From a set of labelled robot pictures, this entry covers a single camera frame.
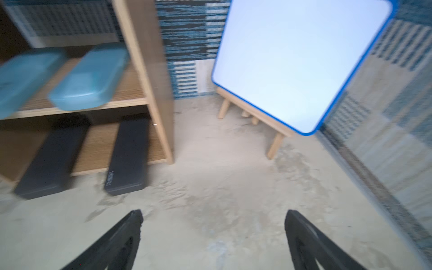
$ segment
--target black rectangular box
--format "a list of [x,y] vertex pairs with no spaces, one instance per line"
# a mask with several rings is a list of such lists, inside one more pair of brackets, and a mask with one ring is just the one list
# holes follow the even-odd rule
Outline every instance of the black rectangular box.
[[15,194],[34,199],[66,190],[88,128],[89,122],[83,115],[58,120],[16,186]]
[[149,118],[145,114],[121,119],[105,190],[113,196],[137,191],[147,186]]

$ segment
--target light blue container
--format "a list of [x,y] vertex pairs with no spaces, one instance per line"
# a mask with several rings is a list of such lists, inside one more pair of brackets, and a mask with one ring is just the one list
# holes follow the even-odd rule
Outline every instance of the light blue container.
[[105,43],[89,51],[48,98],[65,111],[85,110],[109,102],[129,62],[124,43]]
[[66,62],[61,48],[19,54],[0,67],[0,119],[18,110]]

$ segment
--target shelf board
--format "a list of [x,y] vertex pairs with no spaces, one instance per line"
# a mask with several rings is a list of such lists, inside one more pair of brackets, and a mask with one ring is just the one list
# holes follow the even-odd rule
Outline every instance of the shelf board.
[[[9,116],[8,119],[77,112],[63,111],[53,106],[53,104],[48,99],[48,94],[79,63],[80,60],[81,58],[69,59],[54,74],[54,76],[20,108],[19,111],[16,111],[14,114]],[[148,104],[148,100],[141,88],[138,74],[135,71],[133,64],[129,62],[128,66],[124,70],[123,77],[121,78],[111,101],[102,106],[81,111],[102,110],[108,108],[129,107],[146,104]]]
[[[150,123],[148,164],[166,162],[156,129]],[[72,169],[72,176],[108,170],[119,123],[91,126]]]

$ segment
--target concrete floor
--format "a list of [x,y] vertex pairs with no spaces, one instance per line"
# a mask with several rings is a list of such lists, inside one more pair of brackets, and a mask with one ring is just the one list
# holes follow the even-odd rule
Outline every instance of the concrete floor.
[[218,96],[175,102],[174,165],[151,165],[151,185],[108,196],[105,174],[23,201],[0,189],[2,269],[60,269],[133,209],[144,223],[134,269],[293,269],[283,221],[300,211],[370,270],[421,269],[314,136],[285,139],[250,124]]

